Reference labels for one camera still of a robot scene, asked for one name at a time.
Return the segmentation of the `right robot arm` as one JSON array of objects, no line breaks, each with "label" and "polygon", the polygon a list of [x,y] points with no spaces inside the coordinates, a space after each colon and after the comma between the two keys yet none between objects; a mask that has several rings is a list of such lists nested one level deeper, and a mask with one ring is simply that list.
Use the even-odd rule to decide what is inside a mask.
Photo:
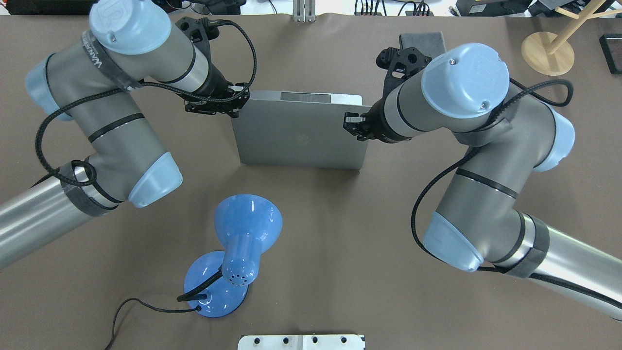
[{"label": "right robot arm", "polygon": [[569,81],[531,87],[513,80],[493,48],[467,43],[437,57],[415,47],[384,49],[382,99],[364,114],[346,113],[344,129],[360,141],[409,141],[451,131],[468,151],[429,182],[454,176],[419,238],[429,255],[466,272],[530,279],[621,320],[621,261],[515,209],[532,172],[567,157],[575,131],[555,110],[572,97]]}]

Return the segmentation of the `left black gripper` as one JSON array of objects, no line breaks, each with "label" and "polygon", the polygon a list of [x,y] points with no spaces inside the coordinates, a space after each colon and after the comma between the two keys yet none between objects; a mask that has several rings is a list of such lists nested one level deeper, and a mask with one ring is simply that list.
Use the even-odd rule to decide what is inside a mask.
[{"label": "left black gripper", "polygon": [[[249,83],[233,84],[224,78],[219,69],[213,64],[209,65],[209,73],[205,82],[200,86],[195,95],[211,99],[227,99],[240,93],[242,88],[249,88]],[[228,102],[205,102],[196,98],[184,97],[185,111],[192,113],[200,113],[207,115],[215,115],[216,113],[227,114],[231,118],[239,117],[239,110],[246,104],[250,98],[250,91],[245,91],[240,97]]]}]

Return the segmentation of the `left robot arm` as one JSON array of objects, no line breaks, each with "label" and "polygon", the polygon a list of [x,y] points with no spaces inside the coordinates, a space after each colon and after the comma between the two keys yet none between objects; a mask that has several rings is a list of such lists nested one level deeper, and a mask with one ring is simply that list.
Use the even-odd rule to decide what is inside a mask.
[{"label": "left robot arm", "polygon": [[[183,181],[171,153],[131,97],[144,87],[184,99],[185,110],[236,118],[255,80],[233,84],[210,57],[209,41],[231,20],[171,22],[151,0],[100,0],[80,42],[53,53],[25,78],[47,117],[35,136],[46,174],[1,205],[1,267],[55,241],[124,201],[144,208]],[[53,120],[74,121],[95,152],[56,168],[42,141]]]}]

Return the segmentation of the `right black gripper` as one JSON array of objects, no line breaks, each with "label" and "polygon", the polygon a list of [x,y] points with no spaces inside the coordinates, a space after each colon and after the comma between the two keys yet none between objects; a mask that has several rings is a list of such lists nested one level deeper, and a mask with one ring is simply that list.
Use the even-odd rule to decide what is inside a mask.
[{"label": "right black gripper", "polygon": [[344,129],[358,141],[380,140],[382,142],[410,141],[411,138],[396,133],[386,121],[384,100],[378,100],[363,114],[346,112]]}]

